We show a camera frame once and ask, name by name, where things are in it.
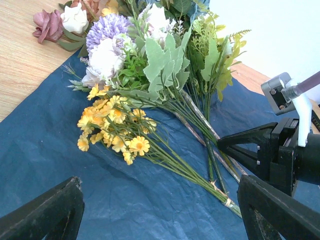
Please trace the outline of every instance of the wood grain surface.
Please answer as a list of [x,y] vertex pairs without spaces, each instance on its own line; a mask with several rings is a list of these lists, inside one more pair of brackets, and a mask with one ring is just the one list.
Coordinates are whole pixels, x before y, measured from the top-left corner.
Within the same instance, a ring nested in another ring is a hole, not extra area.
[[[32,35],[36,27],[33,15],[42,9],[47,12],[58,9],[60,1],[0,1],[0,122],[73,53],[54,42],[45,40],[39,44]],[[236,70],[233,76],[240,83],[259,94],[262,94],[260,85],[270,79],[243,64],[232,70]],[[320,116],[320,109],[313,104]]]

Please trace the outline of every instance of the white flower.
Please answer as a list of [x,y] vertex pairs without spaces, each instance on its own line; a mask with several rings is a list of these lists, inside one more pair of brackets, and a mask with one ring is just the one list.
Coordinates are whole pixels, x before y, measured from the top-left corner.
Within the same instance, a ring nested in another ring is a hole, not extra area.
[[125,55],[126,52],[135,53],[137,48],[137,45],[125,33],[114,36],[112,39],[112,46],[117,55]]
[[176,21],[170,19],[166,19],[165,16],[165,8],[157,7],[155,4],[146,7],[147,14],[143,11],[139,14],[138,19],[143,20],[143,15],[146,14],[147,18],[145,20],[146,24],[148,24],[148,30],[146,37],[150,37],[156,40],[160,45],[164,45],[165,39],[167,37],[167,33],[171,33],[173,28],[176,25]]
[[61,14],[62,25],[69,31],[82,34],[88,27],[87,11],[81,9],[79,2],[76,7],[65,6],[64,13]]
[[112,85],[112,78],[124,67],[123,55],[116,54],[113,48],[113,40],[106,38],[98,46],[89,52],[89,61],[86,75],[82,79],[84,86],[93,87],[95,84]]

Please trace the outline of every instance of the allium flower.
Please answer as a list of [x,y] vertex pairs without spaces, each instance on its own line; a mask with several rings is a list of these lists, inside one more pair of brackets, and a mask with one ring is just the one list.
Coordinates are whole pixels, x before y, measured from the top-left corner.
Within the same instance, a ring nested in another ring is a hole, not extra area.
[[130,21],[121,15],[108,14],[95,22],[86,36],[86,48],[89,51],[105,39],[113,39],[118,34],[126,34]]

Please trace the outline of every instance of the clamp jaw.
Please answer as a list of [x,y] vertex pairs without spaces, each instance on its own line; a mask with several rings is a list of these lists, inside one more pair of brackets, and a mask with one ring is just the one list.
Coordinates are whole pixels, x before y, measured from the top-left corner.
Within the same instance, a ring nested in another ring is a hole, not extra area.
[[[292,196],[297,187],[299,120],[284,118],[218,140],[218,148],[283,193]],[[256,144],[256,152],[238,146]]]

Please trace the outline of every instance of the dusty pink flower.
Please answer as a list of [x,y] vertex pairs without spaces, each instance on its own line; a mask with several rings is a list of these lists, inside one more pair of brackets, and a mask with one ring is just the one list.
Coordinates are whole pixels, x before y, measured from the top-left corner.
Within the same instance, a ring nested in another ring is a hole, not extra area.
[[58,10],[54,10],[51,13],[42,10],[42,12],[38,12],[33,16],[33,21],[38,26],[32,34],[38,38],[38,43],[40,44],[42,44],[44,40],[56,42],[64,33],[60,12]]
[[97,12],[99,11],[99,2],[100,2],[100,0],[73,0],[70,8],[74,8],[74,7],[78,6],[79,3],[81,3],[82,4],[81,9],[86,10],[86,17],[87,17],[88,21],[92,21],[93,17],[91,15],[90,11],[86,8],[86,5],[88,6],[88,8],[90,8],[90,10],[94,14],[97,14]]

